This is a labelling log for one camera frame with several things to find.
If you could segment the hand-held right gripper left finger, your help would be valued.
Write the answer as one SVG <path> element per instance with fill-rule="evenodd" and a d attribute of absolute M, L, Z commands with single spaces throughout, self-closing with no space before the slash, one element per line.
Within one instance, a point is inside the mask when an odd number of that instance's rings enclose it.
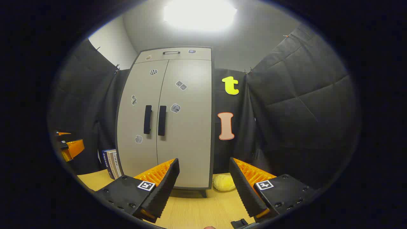
<path fill-rule="evenodd" d="M 155 223 L 179 175 L 179 160 L 173 158 L 143 173 L 123 175 L 95 192 L 96 197 L 127 214 Z"/>

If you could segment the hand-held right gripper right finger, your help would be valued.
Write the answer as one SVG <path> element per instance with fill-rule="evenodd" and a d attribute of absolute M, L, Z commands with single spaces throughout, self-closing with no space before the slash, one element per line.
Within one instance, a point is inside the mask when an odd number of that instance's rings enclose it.
<path fill-rule="evenodd" d="M 286 215 L 309 204 L 317 190 L 288 174 L 272 175 L 231 157 L 229 172 L 240 199 L 256 223 Z"/>

